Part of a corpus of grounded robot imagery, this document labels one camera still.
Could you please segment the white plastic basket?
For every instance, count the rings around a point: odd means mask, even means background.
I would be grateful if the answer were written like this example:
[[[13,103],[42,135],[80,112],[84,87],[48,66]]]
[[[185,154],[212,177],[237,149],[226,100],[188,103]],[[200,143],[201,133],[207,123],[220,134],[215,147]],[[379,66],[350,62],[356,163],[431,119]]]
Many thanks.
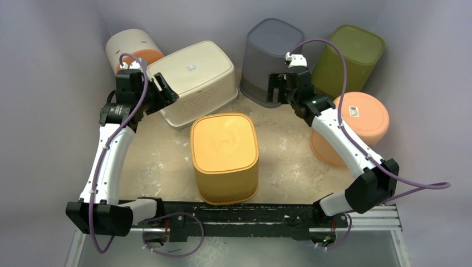
[[[160,110],[172,128],[184,128],[216,113],[238,96],[235,69],[226,53],[212,41],[185,47],[148,66],[160,73],[179,99]]]

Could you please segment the grey plastic basket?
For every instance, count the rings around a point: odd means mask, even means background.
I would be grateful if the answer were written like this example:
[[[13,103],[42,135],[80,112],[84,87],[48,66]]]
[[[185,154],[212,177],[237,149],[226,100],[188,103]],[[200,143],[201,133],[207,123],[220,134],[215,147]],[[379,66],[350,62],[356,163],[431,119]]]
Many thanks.
[[[266,107],[280,106],[267,102],[267,86],[270,73],[286,70],[285,55],[295,50],[305,40],[304,33],[297,27],[276,18],[267,18],[249,31],[246,37],[240,91],[253,102]]]

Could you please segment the orange plastic basin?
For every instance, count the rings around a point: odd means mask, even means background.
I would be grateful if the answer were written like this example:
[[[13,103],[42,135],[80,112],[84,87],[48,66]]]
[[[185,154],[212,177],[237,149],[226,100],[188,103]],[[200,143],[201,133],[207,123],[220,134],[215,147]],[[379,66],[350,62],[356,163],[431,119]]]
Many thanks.
[[[386,107],[369,94],[344,94],[341,112],[343,120],[369,147],[375,146],[389,128],[390,118]],[[341,169],[347,167],[335,149],[315,130],[311,133],[311,148],[325,164]]]

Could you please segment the green plastic basket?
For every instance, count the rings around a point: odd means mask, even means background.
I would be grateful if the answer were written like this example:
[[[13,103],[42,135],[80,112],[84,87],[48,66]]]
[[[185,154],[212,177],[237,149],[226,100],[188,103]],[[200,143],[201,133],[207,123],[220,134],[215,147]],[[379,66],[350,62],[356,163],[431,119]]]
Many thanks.
[[[339,26],[328,39],[342,53],[347,67],[345,92],[360,92],[371,72],[385,51],[386,43],[378,35],[344,24]],[[341,95],[343,85],[342,61],[331,46],[327,45],[312,71],[315,93],[323,93],[330,99]]]

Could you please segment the yellow plastic basket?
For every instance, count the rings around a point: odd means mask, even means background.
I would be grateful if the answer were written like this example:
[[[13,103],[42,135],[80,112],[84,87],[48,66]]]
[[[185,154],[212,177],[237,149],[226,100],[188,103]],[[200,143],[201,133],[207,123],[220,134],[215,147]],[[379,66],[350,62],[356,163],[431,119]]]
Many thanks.
[[[252,119],[220,113],[191,126],[191,159],[198,193],[210,205],[253,198],[259,185],[259,146]]]

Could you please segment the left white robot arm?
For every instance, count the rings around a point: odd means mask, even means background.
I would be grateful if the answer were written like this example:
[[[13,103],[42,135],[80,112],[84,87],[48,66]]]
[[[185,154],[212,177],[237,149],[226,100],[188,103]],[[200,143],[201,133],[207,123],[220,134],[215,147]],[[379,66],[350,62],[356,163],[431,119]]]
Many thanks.
[[[138,123],[179,98],[162,73],[120,70],[113,90],[100,110],[100,137],[94,164],[77,202],[66,206],[67,217],[84,234],[126,236],[133,225],[146,221],[158,228],[166,220],[163,201],[140,197],[120,203],[119,187],[128,148]]]

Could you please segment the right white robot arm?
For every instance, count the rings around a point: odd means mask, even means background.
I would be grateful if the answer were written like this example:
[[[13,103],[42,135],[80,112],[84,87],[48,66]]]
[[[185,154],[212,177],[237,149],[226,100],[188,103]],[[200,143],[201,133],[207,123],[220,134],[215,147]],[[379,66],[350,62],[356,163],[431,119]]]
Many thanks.
[[[394,195],[397,181],[387,172],[397,175],[398,163],[384,160],[342,122],[339,108],[326,95],[314,92],[307,67],[270,73],[266,98],[290,105],[299,118],[329,142],[354,178],[347,189],[314,202],[312,218],[317,225],[326,226],[344,212],[363,214]]]

